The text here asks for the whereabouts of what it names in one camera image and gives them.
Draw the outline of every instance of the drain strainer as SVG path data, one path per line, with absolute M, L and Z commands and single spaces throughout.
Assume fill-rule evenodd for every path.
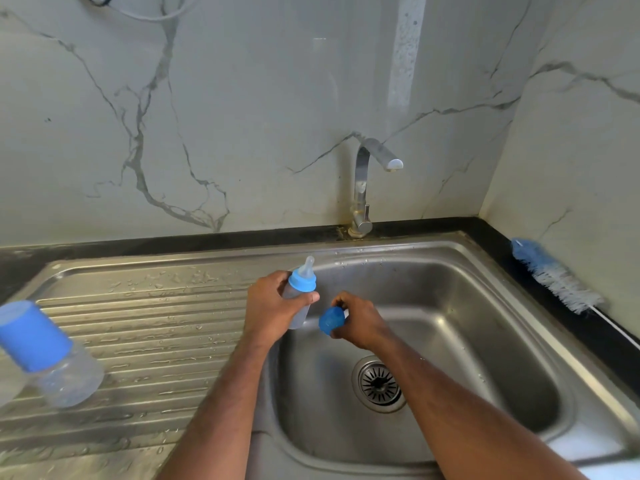
M 373 355 L 356 364 L 351 379 L 358 399 L 373 411 L 391 413 L 405 404 L 391 371 Z

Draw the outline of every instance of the blue bottle cap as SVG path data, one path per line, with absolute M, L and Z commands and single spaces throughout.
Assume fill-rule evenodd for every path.
M 322 314 L 320 320 L 318 320 L 318 327 L 331 336 L 331 331 L 344 325 L 344 320 L 344 310 L 340 306 L 332 306 Z
M 30 301 L 0 306 L 0 346 L 25 372 L 39 372 L 67 356 L 73 342 Z
M 296 269 L 289 277 L 289 284 L 303 293 L 316 289 L 316 275 L 314 274 L 314 257 L 308 256 L 305 263 Z

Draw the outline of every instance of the blue bristles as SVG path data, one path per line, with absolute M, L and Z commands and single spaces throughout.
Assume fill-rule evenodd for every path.
M 572 312 L 582 313 L 603 302 L 599 294 L 578 281 L 537 242 L 512 239 L 511 249 L 513 256 L 527 266 L 536 281 L 549 288 Z

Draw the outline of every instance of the person's left hand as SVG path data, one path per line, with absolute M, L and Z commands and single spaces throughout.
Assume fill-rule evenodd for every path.
M 288 271 L 276 271 L 258 279 L 249 288 L 246 300 L 243 336 L 271 347 L 289 328 L 293 315 L 303 306 L 320 299 L 316 291 L 302 293 L 291 299 L 282 297 L 282 290 L 291 275 Z

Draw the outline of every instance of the faucet spout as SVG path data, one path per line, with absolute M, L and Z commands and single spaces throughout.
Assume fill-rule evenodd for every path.
M 402 160 L 397 158 L 377 139 L 366 138 L 360 140 L 360 148 L 356 155 L 355 182 L 351 205 L 352 220 L 349 228 L 349 235 L 356 239 L 364 237 L 373 229 L 373 224 L 369 220 L 369 205 L 366 199 L 369 158 L 372 155 L 386 171 L 396 171 L 404 167 Z

